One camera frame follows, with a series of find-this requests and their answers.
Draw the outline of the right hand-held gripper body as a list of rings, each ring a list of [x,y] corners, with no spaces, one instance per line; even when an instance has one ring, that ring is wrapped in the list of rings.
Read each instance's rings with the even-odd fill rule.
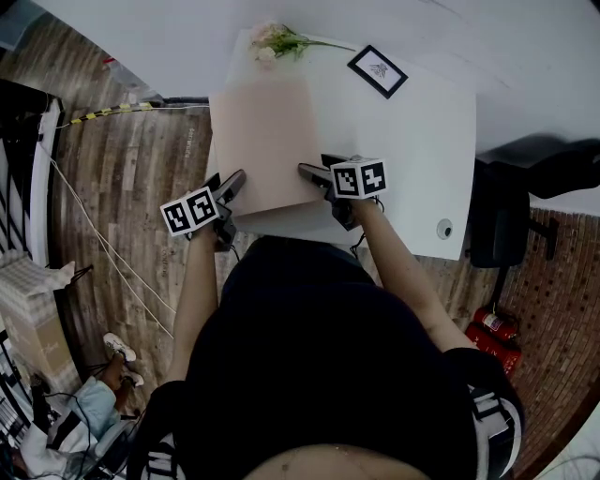
[[[373,199],[387,190],[386,160],[361,157],[359,161],[328,169],[332,174],[332,186],[325,199],[332,204],[334,218],[346,231],[351,231],[357,227],[357,220],[350,200]]]

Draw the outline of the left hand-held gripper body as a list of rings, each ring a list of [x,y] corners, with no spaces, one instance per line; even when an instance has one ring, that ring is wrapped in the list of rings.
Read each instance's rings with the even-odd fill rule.
[[[232,210],[227,203],[235,193],[230,187],[213,192],[201,187],[184,197],[160,206],[160,212],[171,236],[191,237],[203,227],[210,227],[217,236],[216,251],[228,251],[236,229],[231,220]]]

